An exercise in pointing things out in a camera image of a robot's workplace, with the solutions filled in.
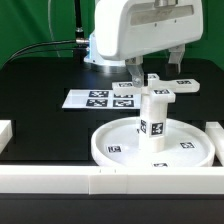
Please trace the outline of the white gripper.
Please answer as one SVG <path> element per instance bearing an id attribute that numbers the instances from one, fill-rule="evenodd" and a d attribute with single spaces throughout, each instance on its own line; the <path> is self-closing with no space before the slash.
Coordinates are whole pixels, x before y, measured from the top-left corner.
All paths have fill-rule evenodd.
<path id="1" fill-rule="evenodd" d="M 100 0 L 95 8 L 95 37 L 99 54 L 125 60 L 134 87 L 144 85 L 143 55 L 168 49 L 166 75 L 181 72 L 185 45 L 203 33 L 201 0 Z"/>

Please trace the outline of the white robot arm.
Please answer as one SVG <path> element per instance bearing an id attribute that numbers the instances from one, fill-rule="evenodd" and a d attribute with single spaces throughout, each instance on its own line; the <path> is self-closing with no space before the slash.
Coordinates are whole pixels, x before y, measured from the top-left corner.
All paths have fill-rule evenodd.
<path id="1" fill-rule="evenodd" d="M 202 0 L 95 0 L 95 29 L 87 62 L 123 66 L 133 85 L 144 85 L 143 57 L 168 50 L 180 72 L 185 45 L 203 33 Z"/>

